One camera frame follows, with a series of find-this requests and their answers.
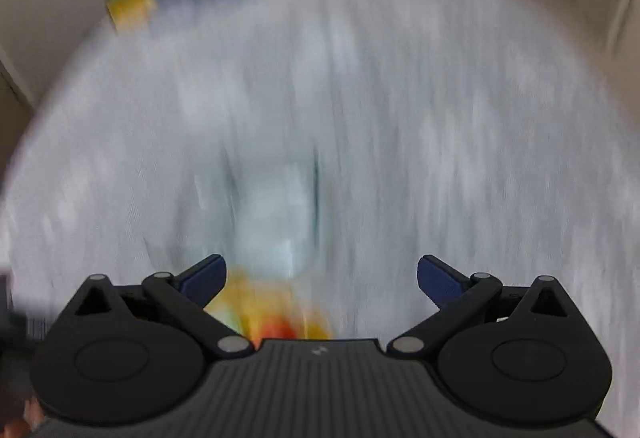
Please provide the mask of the yellow box lid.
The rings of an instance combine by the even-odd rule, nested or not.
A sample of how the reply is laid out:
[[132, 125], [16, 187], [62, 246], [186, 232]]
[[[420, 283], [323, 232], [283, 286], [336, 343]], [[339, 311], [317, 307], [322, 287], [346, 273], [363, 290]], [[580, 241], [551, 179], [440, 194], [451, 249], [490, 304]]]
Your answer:
[[329, 321], [314, 305], [300, 299], [292, 283], [229, 273], [226, 285], [205, 306], [209, 316], [241, 334], [256, 348], [267, 338], [329, 340]]

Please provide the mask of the clear plastic storage box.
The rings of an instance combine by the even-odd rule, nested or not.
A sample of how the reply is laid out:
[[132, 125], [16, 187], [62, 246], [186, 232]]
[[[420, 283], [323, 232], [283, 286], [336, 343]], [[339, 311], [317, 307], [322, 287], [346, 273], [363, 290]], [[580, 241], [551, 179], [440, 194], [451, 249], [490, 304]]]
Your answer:
[[318, 152], [308, 141], [222, 149], [195, 177], [201, 252], [268, 280], [292, 280], [318, 247]]

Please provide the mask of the grey floral lace tablecloth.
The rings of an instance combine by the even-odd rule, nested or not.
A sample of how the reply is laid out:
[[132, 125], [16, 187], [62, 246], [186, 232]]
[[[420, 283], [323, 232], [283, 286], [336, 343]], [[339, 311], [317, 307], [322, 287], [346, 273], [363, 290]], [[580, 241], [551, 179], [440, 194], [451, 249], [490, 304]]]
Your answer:
[[433, 254], [509, 283], [550, 273], [611, 357], [600, 418], [639, 432], [639, 131], [529, 0], [189, 0], [99, 24], [13, 159], [1, 262], [57, 314], [91, 273], [193, 263], [195, 177], [222, 149], [318, 152], [299, 286], [338, 335], [389, 340], [431, 311]]

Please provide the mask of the small yellow round case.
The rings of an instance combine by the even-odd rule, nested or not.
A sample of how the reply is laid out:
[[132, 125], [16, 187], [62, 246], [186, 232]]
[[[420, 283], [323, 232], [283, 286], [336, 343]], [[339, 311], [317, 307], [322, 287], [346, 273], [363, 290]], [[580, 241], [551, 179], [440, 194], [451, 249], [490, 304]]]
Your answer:
[[106, 9], [118, 32], [134, 31], [149, 23], [156, 0], [107, 0]]

